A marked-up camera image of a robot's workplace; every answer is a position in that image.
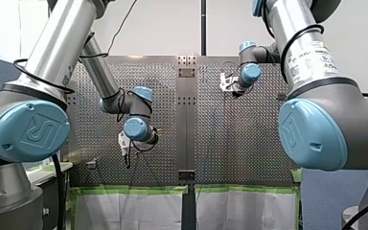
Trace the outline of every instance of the white wall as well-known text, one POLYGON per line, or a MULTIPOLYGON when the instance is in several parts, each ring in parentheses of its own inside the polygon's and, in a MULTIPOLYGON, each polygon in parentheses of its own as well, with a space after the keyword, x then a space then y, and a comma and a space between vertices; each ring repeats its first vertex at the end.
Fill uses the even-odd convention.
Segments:
MULTIPOLYGON (((93 26, 103 51, 133 0, 109 4, 93 26)), ((207 53, 237 56, 239 45, 253 39, 272 42, 261 18, 251 15, 252 0, 207 1, 207 53)), ((47 19, 43 0, 0 0, 0 58, 26 58, 47 19)), ((368 1, 342 1, 326 21, 325 38, 340 73, 368 91, 368 1)), ((200 53, 199 0, 139 0, 117 36, 111 55, 175 56, 200 53)))
MULTIPOLYGON (((105 50, 132 0, 109 4, 106 15, 93 29, 105 50)), ((253 39, 272 42, 261 18, 251 14, 252 0, 207 1, 207 53, 236 56, 239 45, 253 39)), ((138 1, 111 55, 192 55, 200 53, 200 1, 138 1)), ((368 1, 342 1, 324 23, 325 38, 340 73, 355 79, 368 91, 368 1)))
MULTIPOLYGON (((110 3, 93 31, 103 51, 118 30, 133 0, 110 3)), ((200 50, 199 1, 138 0, 111 55, 175 56, 193 55, 200 50)))

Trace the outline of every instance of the label sticker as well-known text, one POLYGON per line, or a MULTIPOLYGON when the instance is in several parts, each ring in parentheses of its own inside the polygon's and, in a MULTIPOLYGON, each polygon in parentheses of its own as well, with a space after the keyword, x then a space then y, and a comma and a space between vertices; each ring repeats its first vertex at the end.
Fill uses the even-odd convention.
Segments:
POLYGON ((306 48, 290 57, 287 63, 294 83, 323 79, 325 76, 339 76, 333 57, 322 41, 307 43, 306 48))

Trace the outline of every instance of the black pole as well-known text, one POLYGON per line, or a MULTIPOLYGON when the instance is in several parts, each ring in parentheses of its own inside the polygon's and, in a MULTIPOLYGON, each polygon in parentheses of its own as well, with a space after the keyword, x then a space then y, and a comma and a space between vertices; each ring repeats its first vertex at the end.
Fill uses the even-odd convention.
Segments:
POLYGON ((207 0, 201 0, 201 55, 207 55, 207 0))

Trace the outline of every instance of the pegboard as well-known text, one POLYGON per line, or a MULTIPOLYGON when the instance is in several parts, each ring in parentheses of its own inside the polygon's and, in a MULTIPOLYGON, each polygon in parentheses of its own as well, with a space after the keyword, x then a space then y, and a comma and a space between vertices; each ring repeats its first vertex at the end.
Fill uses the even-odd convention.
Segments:
POLYGON ((283 102, 276 98, 288 92, 280 66, 263 64, 253 89, 233 99, 218 88, 220 71, 228 75, 238 68, 222 66, 226 60, 198 59, 196 183, 291 185, 290 170, 297 167, 285 154, 277 130, 283 102))
POLYGON ((72 170, 73 186, 96 184, 176 185, 175 128, 175 59, 148 62, 128 57, 108 59, 115 81, 126 91, 146 86, 154 92, 151 124, 157 127, 160 140, 150 152, 135 155, 131 150, 131 168, 127 169, 118 144, 127 115, 117 123, 117 116, 101 112, 100 96, 84 67, 76 68, 76 103, 74 110, 78 163, 72 170), (88 170, 86 163, 97 159, 97 169, 88 170))
MULTIPOLYGON (((219 71, 225 60, 237 58, 198 57, 191 66, 195 76, 184 80, 179 77, 182 63, 178 64, 178 57, 107 59, 120 87, 129 90, 143 85, 155 95, 151 124, 158 128, 160 141, 152 151, 132 155, 129 170, 118 145, 126 119, 118 124, 116 115, 100 111, 100 96, 79 65, 71 83, 77 92, 69 105, 74 133, 69 150, 77 156, 70 158, 76 163, 72 186, 177 185, 178 170, 184 166, 195 170, 196 183, 292 184, 290 170, 296 166, 284 153, 277 132, 282 102, 276 97, 288 92, 279 67, 263 65, 264 74, 254 89, 234 100, 219 89, 219 71), (182 110, 183 94, 191 99, 191 109, 182 110), (191 119, 183 119, 183 114, 191 119), (184 158, 183 141, 188 142, 184 158), (88 170, 85 164, 94 159, 98 159, 97 169, 88 170)), ((225 65, 223 69, 231 73, 237 67, 225 65)))

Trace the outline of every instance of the blue joint cap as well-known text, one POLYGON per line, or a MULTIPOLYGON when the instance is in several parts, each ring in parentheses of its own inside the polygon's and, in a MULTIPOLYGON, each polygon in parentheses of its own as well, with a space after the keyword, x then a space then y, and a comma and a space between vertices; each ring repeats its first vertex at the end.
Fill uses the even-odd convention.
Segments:
POLYGON ((36 162, 58 152, 68 138, 67 114, 45 101, 19 103, 0 116, 0 158, 36 162))
POLYGON ((348 159, 345 138, 331 115, 318 104, 293 99, 279 114, 280 139, 287 155, 308 169, 337 171, 348 159))
POLYGON ((135 92, 139 97, 151 103, 153 102, 153 91, 151 89, 144 86, 136 86, 133 88, 133 92, 135 92))
POLYGON ((255 17, 261 17, 263 10, 263 0, 253 0, 252 14, 255 17))
POLYGON ((141 118, 129 118, 124 124, 124 133, 132 141, 146 141, 148 125, 141 118))
POLYGON ((245 83, 252 85, 260 78, 261 74, 262 69, 258 64, 249 63, 241 70, 241 79, 245 83))
POLYGON ((256 47, 256 42, 255 41, 245 41, 239 47, 239 53, 241 53, 242 51, 244 51, 245 49, 249 47, 256 47))

